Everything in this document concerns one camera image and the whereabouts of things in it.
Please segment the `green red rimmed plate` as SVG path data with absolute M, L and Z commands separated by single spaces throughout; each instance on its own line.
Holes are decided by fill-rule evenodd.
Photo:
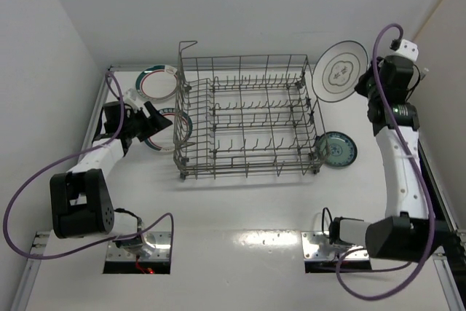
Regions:
M 155 65 L 140 72 L 135 90 L 145 101 L 162 102 L 175 95 L 178 70 L 169 65 Z
M 167 117 L 173 124 L 167 129 L 151 136 L 144 141 L 145 145 L 153 151 L 162 153 L 171 153 L 175 146 L 173 143 L 173 135 L 176 133 L 181 141 L 187 141 L 193 130 L 193 123 L 189 115 L 185 112 L 181 113 L 178 124 L 175 125 L 175 116 L 178 111 L 174 108 L 163 108 L 159 113 Z

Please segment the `white plate teal line pattern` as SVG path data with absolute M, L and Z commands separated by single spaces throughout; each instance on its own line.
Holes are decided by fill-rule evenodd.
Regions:
M 326 103 L 338 103 L 355 92 L 358 78 L 369 64 L 365 47 L 356 41 L 343 41 L 329 47 L 312 73 L 314 94 Z

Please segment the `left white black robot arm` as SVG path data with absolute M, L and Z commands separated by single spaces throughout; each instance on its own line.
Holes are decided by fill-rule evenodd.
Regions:
M 173 122 L 150 102 L 139 108 L 113 101 L 101 113 L 103 132 L 94 137 L 92 151 L 50 179 L 53 231 L 60 239 L 114 235 L 127 240 L 141 231 L 139 216 L 113 206 L 106 178 L 135 139 L 144 142 Z

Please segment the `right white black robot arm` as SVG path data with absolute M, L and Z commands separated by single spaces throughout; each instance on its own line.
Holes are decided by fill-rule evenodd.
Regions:
M 369 68 L 355 87 L 368 99 L 368 120 L 382 155 L 385 217 L 374 223 L 336 217 L 329 227 L 329 242 L 363 246 L 375 259 L 420 262 L 449 233 L 445 222 L 429 220 L 429 194 L 420 183 L 419 118 L 406 100 L 414 69 L 408 58 L 377 58 L 376 68 Z

